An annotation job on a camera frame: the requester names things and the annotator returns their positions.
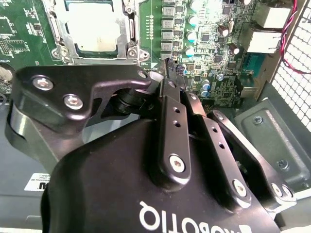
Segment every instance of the electrolytic capacitor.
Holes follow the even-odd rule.
[[[233,27],[234,27],[234,21],[233,21],[233,19],[230,19],[230,21],[228,23],[228,33],[232,33]]]
[[[194,12],[198,12],[203,6],[203,1],[202,0],[192,0],[190,2],[190,8],[194,11]]]
[[[226,37],[227,35],[228,35],[228,29],[225,27],[225,26],[223,26],[223,25],[221,25],[221,26],[219,26],[218,27],[218,32],[220,33],[220,35],[222,35],[223,37]]]
[[[191,26],[195,27],[199,23],[199,18],[197,15],[191,15],[188,18],[188,22]]]
[[[209,80],[205,79],[201,83],[202,89],[205,91],[210,90]]]
[[[194,31],[194,30],[190,30],[190,31],[187,33],[187,39],[188,39],[190,42],[195,42],[195,41],[196,41],[196,34],[195,34],[195,31]]]
[[[240,49],[234,43],[229,45],[229,49],[234,55],[237,55],[240,52]]]
[[[244,5],[248,5],[251,3],[252,0],[239,0],[240,3],[244,4]]]
[[[194,47],[187,46],[185,48],[185,54],[186,54],[187,57],[193,57],[194,56]]]
[[[200,90],[200,96],[201,97],[208,97],[209,96],[209,92],[204,90],[203,88]]]

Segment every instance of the screw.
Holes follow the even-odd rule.
[[[289,167],[288,162],[285,159],[277,161],[277,165],[280,170],[286,170]]]
[[[142,78],[147,78],[147,75],[145,75],[142,71],[138,71],[138,75]]]
[[[78,110],[82,108],[83,102],[82,100],[76,95],[67,95],[64,97],[64,103],[68,108],[73,110]]]
[[[263,123],[262,117],[261,117],[261,116],[256,116],[256,117],[254,117],[253,123],[254,123],[254,125],[260,125],[260,124],[262,124],[262,123]]]
[[[130,50],[130,51],[128,52],[128,55],[129,55],[130,57],[135,57],[135,56],[136,56],[136,51],[135,51],[135,50]]]
[[[197,99],[198,99],[193,93],[190,93],[190,96],[191,96],[191,98],[194,99],[194,100],[197,100]]]
[[[175,172],[181,173],[185,170],[184,161],[182,161],[177,155],[170,156],[170,164]]]
[[[286,187],[285,185],[282,185],[282,188],[283,188],[284,192],[287,194],[287,196],[289,196],[291,198],[293,197],[293,194],[288,187]]]
[[[276,193],[276,195],[278,197],[282,197],[283,196],[281,190],[279,189],[279,187],[275,183],[272,183],[271,186],[272,186],[274,192]]]
[[[241,183],[241,181],[234,179],[233,180],[233,186],[235,188],[235,190],[237,191],[237,193],[241,196],[241,197],[246,197],[246,188],[244,187],[244,185]]]
[[[169,81],[169,85],[170,85],[171,87],[173,87],[173,88],[176,87],[176,85],[175,85],[172,81]]]
[[[307,183],[302,183],[302,186],[303,186],[304,188],[309,188],[309,185],[308,185]]]
[[[216,116],[218,117],[219,120],[224,120],[224,117],[220,115],[219,113],[216,113]]]
[[[60,54],[63,56],[63,57],[66,57],[68,55],[68,50],[64,47],[61,47],[60,49]]]
[[[49,91],[54,87],[49,79],[43,78],[42,76],[34,78],[33,85],[42,91]]]
[[[216,76],[216,79],[218,81],[222,81],[222,80],[224,80],[224,75],[223,74],[219,74],[219,75]]]

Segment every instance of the microchip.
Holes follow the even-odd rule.
[[[230,97],[230,93],[224,93],[224,94],[223,94],[223,97],[224,97],[224,98],[229,98],[229,97]]]
[[[224,7],[223,8],[223,15],[229,15],[230,14],[230,11],[231,11],[231,7]]]
[[[162,7],[162,14],[164,16],[174,16],[175,15],[175,8],[173,6],[163,6]]]
[[[162,20],[162,28],[172,29],[174,26],[173,19],[163,19]]]
[[[219,62],[221,62],[223,60],[223,57],[222,56],[215,56],[214,57],[214,62],[216,62],[216,63],[219,63]]]
[[[219,43],[225,42],[225,38],[224,38],[224,37],[219,37],[219,38],[218,38],[218,42],[219,42]]]
[[[183,12],[184,11],[184,7],[183,6],[177,6],[175,7],[176,12]]]
[[[203,41],[203,42],[209,41],[209,35],[208,34],[203,34],[202,38],[201,38],[201,41]]]
[[[35,29],[36,31],[40,31],[40,30],[41,30],[40,24],[34,24],[34,29]]]
[[[174,42],[173,42],[173,45],[174,45],[174,46],[179,46],[179,45],[180,45],[180,42],[179,42],[179,41],[174,41]]]
[[[175,24],[182,24],[183,20],[181,18],[176,18],[175,19]]]
[[[172,50],[173,44],[171,42],[161,42],[162,50]]]
[[[199,82],[200,80],[201,80],[201,76],[196,75],[196,76],[194,77],[194,81],[195,81],[195,82]]]
[[[237,63],[234,62],[234,61],[228,63],[228,68],[229,69],[234,69],[236,66],[237,66]]]
[[[188,86],[189,85],[189,79],[184,79],[185,81],[185,85]]]
[[[171,53],[161,53],[161,60],[165,60],[166,58],[171,58]]]
[[[187,70],[188,71],[194,71],[194,64],[188,64],[187,65]]]
[[[213,106],[215,104],[215,100],[202,100],[203,106]]]
[[[227,4],[233,5],[235,3],[235,0],[225,0]]]
[[[173,39],[173,31],[162,32],[162,40],[172,40],[172,39]]]
[[[174,35],[181,36],[181,31],[174,31]]]

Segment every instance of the gray metal panel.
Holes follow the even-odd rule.
[[[8,105],[0,109],[0,227],[41,229],[42,192],[24,191],[42,165],[13,148],[4,136]]]
[[[255,124],[255,117],[261,117],[263,122]],[[237,128],[279,170],[295,191],[307,188],[302,183],[310,181],[311,159],[269,100],[238,115],[235,122]],[[281,160],[288,163],[288,168],[284,169]]]

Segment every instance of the cable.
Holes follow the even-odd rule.
[[[292,13],[290,15],[290,17],[288,18],[286,24],[284,25],[284,28],[282,30],[282,34],[281,34],[281,41],[280,41],[280,56],[281,56],[281,60],[282,62],[285,64],[286,67],[290,68],[292,71],[298,73],[298,74],[311,74],[311,72],[304,72],[302,70],[296,69],[294,68],[285,58],[285,45],[286,45],[286,34],[287,31],[290,27],[290,25],[292,24],[293,20],[294,20],[294,16],[295,14],[298,12],[298,6],[297,6],[297,0],[294,0],[294,4],[293,4],[293,9],[292,9]]]

